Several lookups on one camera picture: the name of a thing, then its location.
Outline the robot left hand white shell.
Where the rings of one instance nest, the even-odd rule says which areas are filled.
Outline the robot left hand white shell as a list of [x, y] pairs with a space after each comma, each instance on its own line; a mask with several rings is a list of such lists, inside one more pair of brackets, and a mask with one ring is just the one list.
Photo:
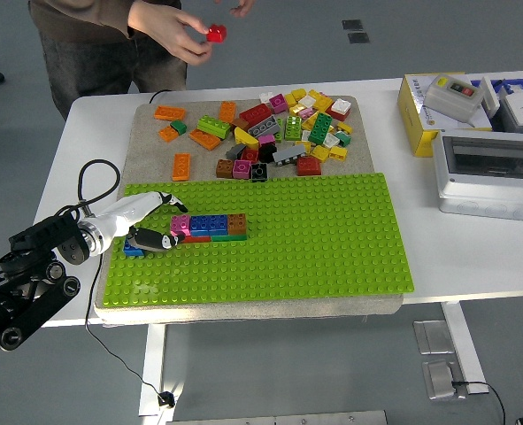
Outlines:
[[174, 205], [180, 212], [187, 213], [188, 208], [170, 193], [150, 191], [123, 197], [104, 209], [95, 217], [84, 220], [84, 228], [94, 239], [90, 255], [104, 253], [115, 237], [126, 236], [130, 227], [143, 220], [161, 205]]

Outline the person's right hand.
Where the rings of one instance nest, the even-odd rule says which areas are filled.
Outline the person's right hand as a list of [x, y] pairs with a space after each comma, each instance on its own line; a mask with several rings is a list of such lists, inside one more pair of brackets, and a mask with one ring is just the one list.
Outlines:
[[186, 27], [201, 35], [208, 33], [208, 27], [193, 15], [162, 4], [134, 1], [130, 7], [127, 25], [142, 32], [165, 48], [171, 55], [183, 62], [199, 66], [212, 55], [209, 42], [197, 42], [190, 37]]

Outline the person's left hand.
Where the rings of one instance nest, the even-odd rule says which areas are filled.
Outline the person's left hand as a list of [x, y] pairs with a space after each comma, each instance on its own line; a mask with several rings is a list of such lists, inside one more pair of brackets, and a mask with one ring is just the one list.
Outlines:
[[256, 0], [239, 0], [236, 7], [230, 9], [230, 13], [236, 18], [244, 18], [249, 14]]

